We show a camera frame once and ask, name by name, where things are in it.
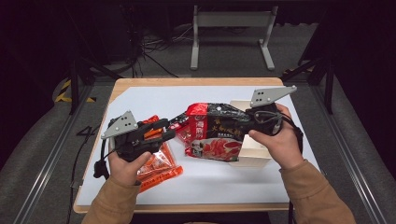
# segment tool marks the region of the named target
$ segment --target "black cable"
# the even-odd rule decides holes
[[[300,149],[300,153],[303,154],[303,137],[304,137],[303,132],[301,131],[301,129],[299,127],[297,127],[294,124],[294,122],[291,119],[291,117],[289,117],[289,116],[287,116],[287,115],[285,115],[283,113],[281,113],[281,114],[282,114],[282,119],[284,121],[286,121],[288,124],[290,124],[291,127],[293,127],[294,134],[297,137],[297,143],[298,143],[298,147]],[[297,224],[297,221],[295,220],[294,214],[293,214],[293,207],[294,207],[293,203],[291,201],[289,201],[289,213],[288,213],[288,217],[289,217],[289,222],[288,223],[289,224],[292,224],[292,223]]]
[[[166,68],[164,68],[162,65],[160,65],[157,61],[155,61],[153,58],[151,58],[149,55],[147,55],[147,53],[144,53],[145,56],[147,56],[148,58],[150,58],[152,61],[154,61],[156,64],[158,64],[163,70],[165,70],[165,72],[167,72],[169,75],[173,76],[173,77],[178,77],[177,75],[169,72]]]
[[[78,156],[79,153],[81,152],[82,148],[84,147],[84,145],[88,142],[88,140],[90,139],[91,135],[93,133],[95,133],[98,129],[99,129],[99,125],[96,126],[96,128],[92,129],[92,127],[88,126],[90,128],[90,130],[87,133],[87,136],[84,139],[84,142],[81,144],[81,146],[78,149],[78,153],[75,157],[75,161],[73,164],[73,170],[72,170],[72,175],[71,175],[71,181],[70,181],[70,198],[69,198],[69,208],[67,211],[67,220],[66,220],[66,224],[70,223],[70,217],[71,217],[71,213],[72,213],[72,204],[73,204],[73,198],[74,198],[74,189],[73,189],[73,183],[74,183],[74,178],[75,178],[75,173],[76,173],[76,166],[77,166],[77,161],[78,161]]]

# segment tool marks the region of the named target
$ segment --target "sleeve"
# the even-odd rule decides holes
[[[130,223],[139,190],[138,181],[134,186],[125,186],[110,176],[92,201],[82,223]]]
[[[295,207],[297,223],[356,223],[329,181],[309,161],[280,172]]]

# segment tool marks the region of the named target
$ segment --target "red snack bag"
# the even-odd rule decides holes
[[[245,134],[230,124],[249,120],[244,111],[226,104],[197,103],[189,106],[186,115],[191,133],[187,155],[237,161]]]

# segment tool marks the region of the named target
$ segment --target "cable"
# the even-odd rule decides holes
[[[178,77],[177,75],[169,72],[166,68],[164,68],[162,65],[160,65],[157,61],[155,61],[153,58],[151,58],[149,55],[147,55],[147,53],[144,53],[145,56],[147,56],[148,58],[150,58],[152,61],[154,61],[156,64],[158,64],[165,72],[167,72],[169,75],[173,76],[173,77]]]
[[[91,126],[88,126],[89,131],[87,133],[87,136],[84,139],[84,142],[81,144],[81,146],[78,149],[78,153],[76,155],[74,164],[73,164],[73,170],[72,170],[72,176],[71,176],[71,182],[70,182],[70,198],[69,198],[69,208],[67,211],[67,220],[66,220],[66,224],[70,223],[70,217],[71,217],[71,213],[72,213],[72,204],[73,204],[73,198],[74,198],[74,189],[73,189],[73,183],[74,183],[74,178],[75,178],[75,173],[76,173],[76,166],[77,166],[77,161],[78,161],[78,156],[79,153],[81,152],[82,148],[84,147],[84,145],[88,142],[88,140],[90,139],[91,135],[93,133],[95,133],[98,129],[99,129],[99,125],[96,126],[96,128],[92,129]]]

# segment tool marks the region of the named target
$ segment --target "tripod leg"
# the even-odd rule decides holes
[[[76,61],[73,61],[70,67],[70,79],[72,86],[72,108],[70,109],[70,115],[73,115],[78,107],[78,75],[76,71]]]
[[[294,69],[293,71],[287,73],[286,75],[283,75],[280,79],[281,79],[283,82],[285,82],[285,81],[289,80],[290,78],[299,75],[300,73],[302,73],[302,72],[305,71],[306,69],[308,69],[308,68],[310,68],[310,67],[312,67],[312,66],[318,64],[321,60],[322,60],[322,59],[319,58],[319,59],[312,60],[312,61],[310,61],[310,62],[308,62],[308,63],[305,63],[305,64],[301,65],[300,67]]]
[[[334,80],[334,65],[332,62],[327,64],[326,88],[324,92],[324,104],[329,114],[332,114],[332,84]]]

